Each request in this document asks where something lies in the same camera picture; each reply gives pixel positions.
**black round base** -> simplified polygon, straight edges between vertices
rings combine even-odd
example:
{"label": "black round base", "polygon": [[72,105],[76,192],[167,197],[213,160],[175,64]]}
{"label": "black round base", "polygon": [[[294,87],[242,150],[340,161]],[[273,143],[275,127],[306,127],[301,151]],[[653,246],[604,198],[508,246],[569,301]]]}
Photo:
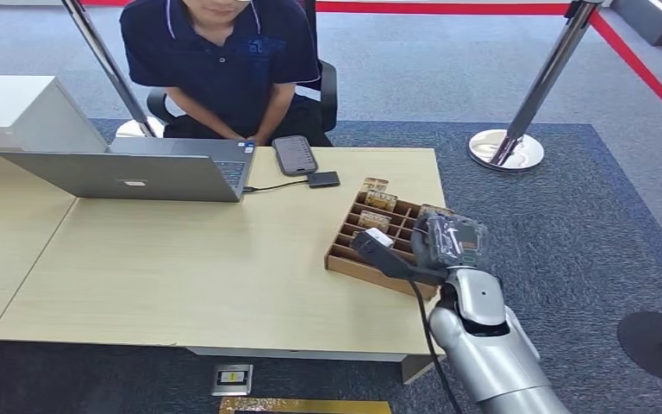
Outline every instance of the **black round base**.
{"label": "black round base", "polygon": [[625,317],[618,325],[618,341],[633,362],[662,379],[662,313]]}

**hand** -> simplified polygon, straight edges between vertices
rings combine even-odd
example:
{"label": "hand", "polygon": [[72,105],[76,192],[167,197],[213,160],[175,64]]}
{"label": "hand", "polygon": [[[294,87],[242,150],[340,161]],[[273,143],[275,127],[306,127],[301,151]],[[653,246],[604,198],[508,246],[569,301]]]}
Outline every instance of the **hand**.
{"label": "hand", "polygon": [[258,147],[264,147],[267,145],[268,141],[270,140],[270,137],[264,137],[262,135],[253,135],[253,136],[248,136],[248,140],[254,140],[255,145]]}

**laptop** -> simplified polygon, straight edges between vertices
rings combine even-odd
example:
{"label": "laptop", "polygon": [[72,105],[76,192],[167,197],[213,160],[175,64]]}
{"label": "laptop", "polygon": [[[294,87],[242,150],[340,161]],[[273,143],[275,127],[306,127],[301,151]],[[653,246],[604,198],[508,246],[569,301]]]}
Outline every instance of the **laptop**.
{"label": "laptop", "polygon": [[116,142],[111,152],[100,154],[0,152],[0,156],[81,198],[237,203],[254,155],[252,141],[116,140],[136,141]]}

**wooden compartment box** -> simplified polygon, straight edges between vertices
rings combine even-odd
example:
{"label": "wooden compartment box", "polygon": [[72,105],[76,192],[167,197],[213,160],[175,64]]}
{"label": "wooden compartment box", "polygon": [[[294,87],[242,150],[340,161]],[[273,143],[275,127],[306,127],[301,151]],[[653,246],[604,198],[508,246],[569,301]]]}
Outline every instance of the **wooden compartment box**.
{"label": "wooden compartment box", "polygon": [[[367,210],[372,213],[381,214],[390,218],[390,228],[387,230],[389,236],[394,244],[392,249],[403,259],[411,264],[415,264],[415,255],[412,254],[412,246],[410,239],[412,238],[412,228],[420,212],[420,206],[417,204],[408,203],[406,201],[397,200],[395,210],[392,212],[386,210],[376,209],[369,205],[364,204],[366,192],[360,192],[352,208],[347,214],[346,220],[341,225],[338,234],[334,239],[334,243],[326,253],[326,268],[335,272],[344,273],[356,279],[361,279],[374,285],[380,285],[391,289],[393,291],[415,296],[415,291],[409,285],[407,280],[392,279],[384,276],[375,267],[370,266],[359,256],[352,248],[351,241],[355,231],[366,230],[360,227],[359,215],[362,210]],[[423,285],[418,283],[420,293],[425,300],[434,298],[437,294],[437,287],[430,285]]]}

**gray carpet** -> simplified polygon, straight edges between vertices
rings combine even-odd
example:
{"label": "gray carpet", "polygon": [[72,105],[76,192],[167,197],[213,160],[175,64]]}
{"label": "gray carpet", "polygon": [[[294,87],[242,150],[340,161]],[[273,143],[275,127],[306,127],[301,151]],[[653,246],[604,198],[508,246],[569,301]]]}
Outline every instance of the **gray carpet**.
{"label": "gray carpet", "polygon": [[[95,123],[110,134],[121,121]],[[662,380],[635,366],[615,339],[630,312],[662,311],[660,227],[591,126],[534,125],[548,153],[522,175],[468,159],[467,138],[495,127],[341,122],[331,136],[340,146],[435,148],[448,205],[489,225],[489,270],[503,278],[508,304],[565,404],[578,414],[662,414]],[[170,348],[0,343],[0,413],[214,413],[219,399],[209,384],[218,361],[228,360]],[[434,373],[401,386],[388,363],[249,361],[254,397],[387,400],[395,413],[452,412]]]}

